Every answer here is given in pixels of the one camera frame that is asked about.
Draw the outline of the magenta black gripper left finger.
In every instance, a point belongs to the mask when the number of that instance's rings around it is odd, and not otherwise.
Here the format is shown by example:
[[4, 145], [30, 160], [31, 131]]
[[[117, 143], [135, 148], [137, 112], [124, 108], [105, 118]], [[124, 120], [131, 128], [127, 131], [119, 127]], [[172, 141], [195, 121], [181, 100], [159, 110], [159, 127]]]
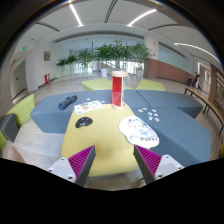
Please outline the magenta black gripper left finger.
[[95, 146], [90, 146], [69, 158], [59, 158], [48, 172], [84, 187], [95, 156]]

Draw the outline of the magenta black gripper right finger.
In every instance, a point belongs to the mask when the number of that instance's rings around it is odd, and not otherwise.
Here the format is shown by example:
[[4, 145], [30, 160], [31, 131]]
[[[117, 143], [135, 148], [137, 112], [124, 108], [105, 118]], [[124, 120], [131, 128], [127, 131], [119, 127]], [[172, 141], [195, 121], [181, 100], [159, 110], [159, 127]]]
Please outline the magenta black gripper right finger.
[[134, 146], [133, 155], [146, 184], [183, 169], [183, 166], [170, 155], [160, 156], [138, 145]]

